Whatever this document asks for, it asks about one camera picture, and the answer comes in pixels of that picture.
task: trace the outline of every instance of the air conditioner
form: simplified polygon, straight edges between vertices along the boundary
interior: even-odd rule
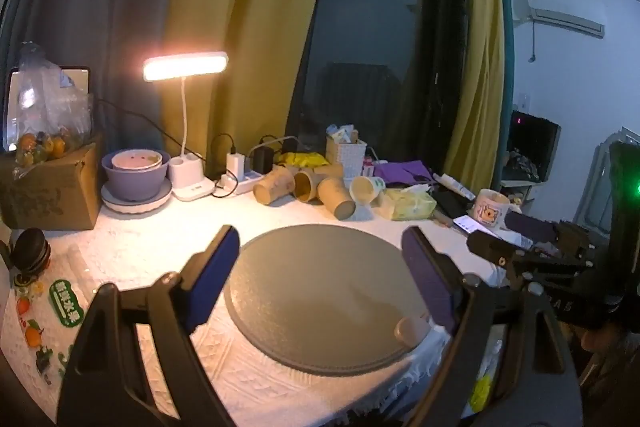
[[[604,37],[606,12],[598,0],[529,0],[535,22]]]

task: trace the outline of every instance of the cardboard box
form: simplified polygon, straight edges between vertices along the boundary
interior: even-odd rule
[[[0,158],[0,212],[12,229],[91,230],[102,200],[95,143],[36,166],[14,181],[13,156]]]

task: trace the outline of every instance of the white lamp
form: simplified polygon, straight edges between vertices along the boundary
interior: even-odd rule
[[[180,156],[169,160],[169,179],[174,196],[182,201],[193,201],[211,194],[216,184],[204,177],[202,160],[193,153],[184,153],[187,144],[187,102],[184,82],[195,74],[220,73],[226,68],[229,58],[225,52],[186,53],[148,58],[143,65],[146,82],[180,78],[182,95],[182,149]]]

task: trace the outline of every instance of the purple bowl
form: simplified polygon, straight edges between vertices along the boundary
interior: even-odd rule
[[[158,194],[162,180],[166,178],[166,170],[171,159],[169,153],[158,151],[162,155],[162,163],[141,172],[114,169],[111,158],[119,152],[112,152],[102,158],[102,168],[107,173],[109,192],[124,201],[144,201]]]

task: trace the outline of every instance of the white plate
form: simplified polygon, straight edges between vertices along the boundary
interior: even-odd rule
[[[119,200],[109,192],[107,185],[102,186],[100,195],[102,196],[104,204],[115,212],[121,214],[144,214],[145,212],[151,212],[152,210],[156,210],[156,208],[160,208],[171,199],[171,181],[165,178],[164,181],[162,181],[162,185],[160,185],[158,194],[140,203]]]
[[[127,149],[111,158],[114,169],[122,171],[142,171],[162,163],[162,155],[150,149]]]

